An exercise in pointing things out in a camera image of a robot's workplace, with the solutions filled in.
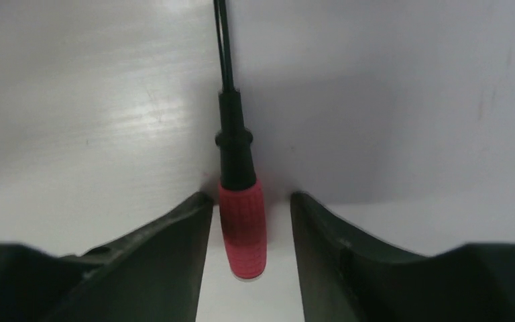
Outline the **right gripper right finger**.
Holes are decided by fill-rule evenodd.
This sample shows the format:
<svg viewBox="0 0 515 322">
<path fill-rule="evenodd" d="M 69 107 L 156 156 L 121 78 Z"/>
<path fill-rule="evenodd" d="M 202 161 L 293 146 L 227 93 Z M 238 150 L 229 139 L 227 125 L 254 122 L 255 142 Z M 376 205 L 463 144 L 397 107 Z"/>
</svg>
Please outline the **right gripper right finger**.
<svg viewBox="0 0 515 322">
<path fill-rule="evenodd" d="M 426 257 L 303 192 L 291 195 L 290 212 L 306 321 L 515 321 L 515 244 Z"/>
</svg>

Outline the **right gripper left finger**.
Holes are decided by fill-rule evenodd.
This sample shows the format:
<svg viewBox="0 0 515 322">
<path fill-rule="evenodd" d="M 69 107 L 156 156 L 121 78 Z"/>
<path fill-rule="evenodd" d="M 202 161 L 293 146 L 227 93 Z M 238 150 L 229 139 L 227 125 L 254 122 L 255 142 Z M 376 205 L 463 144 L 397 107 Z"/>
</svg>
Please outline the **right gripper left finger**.
<svg viewBox="0 0 515 322">
<path fill-rule="evenodd" d="M 0 321 L 194 321 L 213 205 L 197 192 L 80 256 L 0 243 Z"/>
</svg>

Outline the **red black screwdriver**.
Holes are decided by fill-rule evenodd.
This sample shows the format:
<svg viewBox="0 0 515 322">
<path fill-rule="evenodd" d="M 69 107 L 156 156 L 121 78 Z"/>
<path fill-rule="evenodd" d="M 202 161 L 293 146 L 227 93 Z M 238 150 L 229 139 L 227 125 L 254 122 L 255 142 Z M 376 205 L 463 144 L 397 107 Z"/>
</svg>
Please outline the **red black screwdriver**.
<svg viewBox="0 0 515 322">
<path fill-rule="evenodd" d="M 262 185 L 258 180 L 245 127 L 241 94 L 235 87 L 225 1 L 214 1 L 222 89 L 219 93 L 220 151 L 219 214 L 227 259 L 232 273 L 244 280 L 266 267 L 267 232 Z"/>
</svg>

